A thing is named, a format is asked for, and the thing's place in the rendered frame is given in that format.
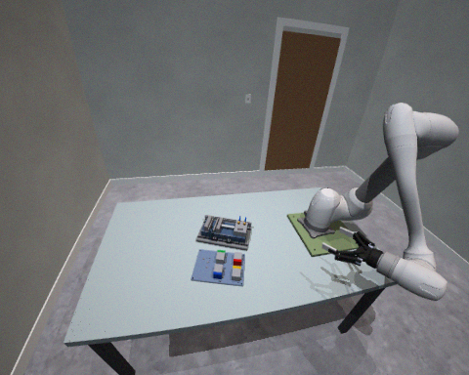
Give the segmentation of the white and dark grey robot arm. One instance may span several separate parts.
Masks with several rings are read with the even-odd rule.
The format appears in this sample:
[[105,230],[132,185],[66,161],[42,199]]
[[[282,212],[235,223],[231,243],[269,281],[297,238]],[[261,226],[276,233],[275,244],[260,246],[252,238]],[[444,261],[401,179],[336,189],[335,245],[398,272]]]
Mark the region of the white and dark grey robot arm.
[[354,187],[342,195],[331,188],[320,189],[308,211],[304,211],[305,218],[298,218],[298,222],[310,238],[334,234],[330,223],[367,217],[372,211],[372,199],[396,180],[408,230],[408,246],[403,258],[389,252],[382,254],[376,271],[419,297],[439,301],[447,291],[448,282],[436,272],[434,254],[426,245],[416,185],[416,161],[450,146],[458,132],[455,123],[444,115],[412,111],[411,106],[403,103],[391,105],[383,120],[386,160],[358,189]]

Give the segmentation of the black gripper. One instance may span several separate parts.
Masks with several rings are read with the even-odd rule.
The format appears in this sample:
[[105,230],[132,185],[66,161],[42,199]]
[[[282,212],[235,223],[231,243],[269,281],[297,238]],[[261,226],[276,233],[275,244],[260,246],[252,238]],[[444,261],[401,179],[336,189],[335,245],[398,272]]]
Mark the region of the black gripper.
[[[335,248],[323,243],[322,249],[330,252],[331,254],[335,255],[336,261],[346,262],[355,264],[360,266],[362,262],[366,262],[366,264],[374,269],[376,269],[376,264],[378,259],[383,254],[382,251],[374,248],[375,244],[369,241],[364,235],[362,235],[359,231],[357,233],[353,233],[347,229],[343,229],[340,227],[339,232],[348,235],[355,239],[359,248],[354,251],[338,251]],[[365,244],[364,244],[365,243]],[[365,246],[366,245],[366,246]],[[372,250],[373,249],[373,250]],[[371,253],[370,253],[371,251]],[[369,254],[370,253],[370,254]],[[339,255],[341,254],[341,255]],[[344,256],[345,255],[345,256]],[[357,256],[356,256],[357,255]],[[360,259],[359,259],[360,258]]]

